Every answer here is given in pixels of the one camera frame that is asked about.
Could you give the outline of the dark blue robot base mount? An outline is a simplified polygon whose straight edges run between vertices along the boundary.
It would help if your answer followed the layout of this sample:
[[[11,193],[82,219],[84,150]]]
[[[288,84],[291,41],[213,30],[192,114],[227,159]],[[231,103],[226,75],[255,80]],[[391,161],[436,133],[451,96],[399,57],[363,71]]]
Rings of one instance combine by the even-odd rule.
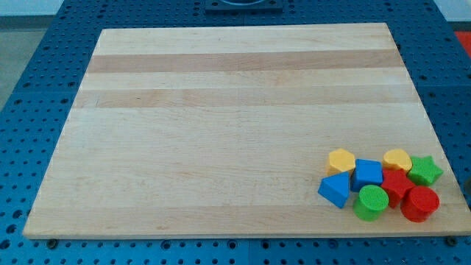
[[[283,0],[205,0],[206,13],[259,12],[283,10]]]

